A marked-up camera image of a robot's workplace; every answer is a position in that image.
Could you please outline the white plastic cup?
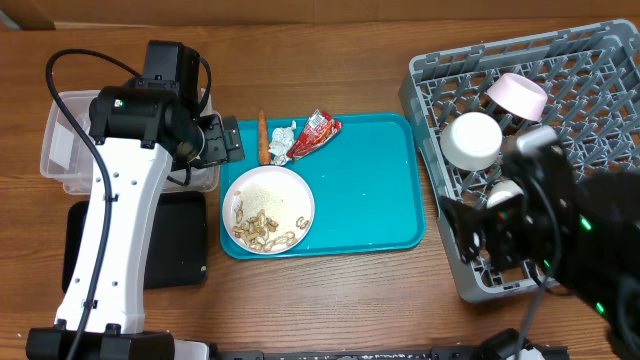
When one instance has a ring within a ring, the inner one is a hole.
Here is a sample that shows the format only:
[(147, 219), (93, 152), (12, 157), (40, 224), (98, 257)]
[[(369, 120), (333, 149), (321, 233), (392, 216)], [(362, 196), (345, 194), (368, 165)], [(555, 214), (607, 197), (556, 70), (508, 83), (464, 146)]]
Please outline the white plastic cup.
[(491, 208), (517, 195), (522, 195), (522, 188), (512, 180), (504, 180), (497, 183), (491, 190), (486, 202), (486, 207)]

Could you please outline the black tray bin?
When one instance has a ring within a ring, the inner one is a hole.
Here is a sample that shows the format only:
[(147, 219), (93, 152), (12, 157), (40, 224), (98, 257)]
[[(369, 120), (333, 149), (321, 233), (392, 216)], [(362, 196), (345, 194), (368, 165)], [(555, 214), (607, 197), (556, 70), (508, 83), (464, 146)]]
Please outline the black tray bin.
[(144, 274), (144, 288), (198, 285), (207, 277), (206, 199), (199, 192), (159, 198)]

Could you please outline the white bowl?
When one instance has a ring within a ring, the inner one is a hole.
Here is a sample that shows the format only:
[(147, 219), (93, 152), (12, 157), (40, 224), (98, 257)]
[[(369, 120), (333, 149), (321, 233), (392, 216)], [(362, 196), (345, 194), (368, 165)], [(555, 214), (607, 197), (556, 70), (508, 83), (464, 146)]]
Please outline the white bowl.
[(498, 123), (489, 115), (469, 112), (456, 118), (441, 133), (444, 157), (465, 171), (484, 170), (498, 158), (503, 135)]

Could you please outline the red snack wrapper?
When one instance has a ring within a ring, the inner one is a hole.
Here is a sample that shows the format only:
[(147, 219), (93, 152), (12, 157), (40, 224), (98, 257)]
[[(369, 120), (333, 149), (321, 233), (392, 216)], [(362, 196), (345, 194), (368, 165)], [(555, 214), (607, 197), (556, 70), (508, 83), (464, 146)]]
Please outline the red snack wrapper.
[(325, 111), (316, 110), (307, 120), (296, 142), (286, 153), (293, 161), (309, 155), (327, 144), (342, 130), (342, 123)]

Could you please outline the pink bowl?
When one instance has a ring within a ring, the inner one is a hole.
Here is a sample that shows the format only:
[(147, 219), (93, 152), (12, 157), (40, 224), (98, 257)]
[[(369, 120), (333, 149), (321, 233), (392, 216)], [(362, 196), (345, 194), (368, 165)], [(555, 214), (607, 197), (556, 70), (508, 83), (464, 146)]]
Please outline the pink bowl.
[(505, 73), (486, 94), (507, 112), (525, 120), (540, 122), (548, 96), (537, 83), (515, 73)]

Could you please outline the white plate with food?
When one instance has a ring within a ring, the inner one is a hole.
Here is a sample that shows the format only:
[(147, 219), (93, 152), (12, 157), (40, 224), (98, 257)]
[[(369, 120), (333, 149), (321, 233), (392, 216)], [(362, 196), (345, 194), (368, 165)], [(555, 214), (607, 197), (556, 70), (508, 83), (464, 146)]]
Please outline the white plate with food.
[(279, 166), (261, 166), (231, 183), (221, 216), (222, 228), (233, 244), (253, 255), (280, 255), (310, 232), (315, 199), (297, 173)]

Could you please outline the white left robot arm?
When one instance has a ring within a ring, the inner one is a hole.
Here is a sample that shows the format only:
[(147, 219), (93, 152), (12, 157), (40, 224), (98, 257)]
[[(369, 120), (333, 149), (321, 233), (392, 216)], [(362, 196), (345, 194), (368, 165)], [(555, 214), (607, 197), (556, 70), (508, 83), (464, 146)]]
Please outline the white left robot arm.
[(93, 157), (72, 280), (50, 328), (33, 328), (30, 359), (211, 359), (210, 343), (144, 328), (144, 276), (156, 208), (169, 174), (244, 159), (234, 117), (206, 114), (208, 62), (153, 40), (142, 70), (91, 102), (79, 137)]

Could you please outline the orange carrot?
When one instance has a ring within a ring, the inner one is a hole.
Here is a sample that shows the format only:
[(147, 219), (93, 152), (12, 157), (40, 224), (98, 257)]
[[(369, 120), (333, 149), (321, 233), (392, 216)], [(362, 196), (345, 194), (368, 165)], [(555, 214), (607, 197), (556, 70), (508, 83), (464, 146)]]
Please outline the orange carrot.
[(271, 153), (269, 152), (268, 128), (265, 113), (262, 109), (258, 114), (258, 159), (261, 165), (271, 163)]

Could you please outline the grey dishwasher rack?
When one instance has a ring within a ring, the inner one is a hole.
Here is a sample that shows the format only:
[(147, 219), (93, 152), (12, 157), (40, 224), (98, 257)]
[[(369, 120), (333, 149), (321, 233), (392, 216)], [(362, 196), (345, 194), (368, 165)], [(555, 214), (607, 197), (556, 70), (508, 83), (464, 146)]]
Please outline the grey dishwasher rack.
[(614, 20), (414, 57), (399, 97), (435, 197), (481, 208), (501, 180), (498, 162), (477, 171), (450, 164), (440, 133), (466, 112), (493, 113), (486, 92), (505, 73), (547, 92), (542, 122), (561, 138), (576, 180), (638, 170), (638, 52), (635, 26)]

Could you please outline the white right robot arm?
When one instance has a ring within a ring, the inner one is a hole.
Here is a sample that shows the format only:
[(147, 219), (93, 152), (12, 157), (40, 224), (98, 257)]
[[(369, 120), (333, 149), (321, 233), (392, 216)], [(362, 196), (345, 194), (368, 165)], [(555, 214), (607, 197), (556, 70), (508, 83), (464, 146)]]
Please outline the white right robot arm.
[(482, 250), (497, 271), (524, 261), (581, 299), (610, 326), (621, 359), (639, 356), (639, 176), (599, 173), (575, 182), (557, 144), (503, 157), (521, 193), (475, 209), (443, 197), (463, 263)]

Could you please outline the teal plastic tray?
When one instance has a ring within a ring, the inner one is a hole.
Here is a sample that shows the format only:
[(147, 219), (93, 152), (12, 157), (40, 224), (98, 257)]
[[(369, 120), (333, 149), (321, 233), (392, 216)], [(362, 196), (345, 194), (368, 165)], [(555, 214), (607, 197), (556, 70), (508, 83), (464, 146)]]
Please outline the teal plastic tray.
[(413, 134), (396, 113), (340, 115), (340, 133), (288, 164), (310, 186), (315, 216), (285, 257), (415, 247), (426, 231)]

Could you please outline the foil ball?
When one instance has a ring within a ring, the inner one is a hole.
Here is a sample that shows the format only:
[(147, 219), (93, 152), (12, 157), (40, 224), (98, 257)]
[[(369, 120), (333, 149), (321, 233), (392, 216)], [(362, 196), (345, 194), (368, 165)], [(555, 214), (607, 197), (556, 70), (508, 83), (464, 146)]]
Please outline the foil ball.
[(293, 121), (289, 127), (279, 127), (272, 132), (269, 144), (269, 153), (272, 155), (271, 165), (284, 166), (291, 160), (287, 153), (295, 143), (295, 130), (296, 122)]

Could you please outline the clear plastic bin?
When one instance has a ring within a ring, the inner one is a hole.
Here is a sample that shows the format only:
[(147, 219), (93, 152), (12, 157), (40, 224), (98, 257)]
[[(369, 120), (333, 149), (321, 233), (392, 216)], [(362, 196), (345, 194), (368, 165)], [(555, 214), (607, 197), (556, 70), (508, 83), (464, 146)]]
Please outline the clear plastic bin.
[[(90, 127), (89, 106), (98, 90), (67, 91), (59, 96), (85, 132)], [(55, 102), (52, 103), (42, 142), (40, 173), (59, 181), (70, 195), (89, 195), (92, 187), (93, 157)], [(191, 173), (191, 182), (183, 187), (166, 181), (164, 193), (183, 191), (211, 192), (219, 182), (218, 167)]]

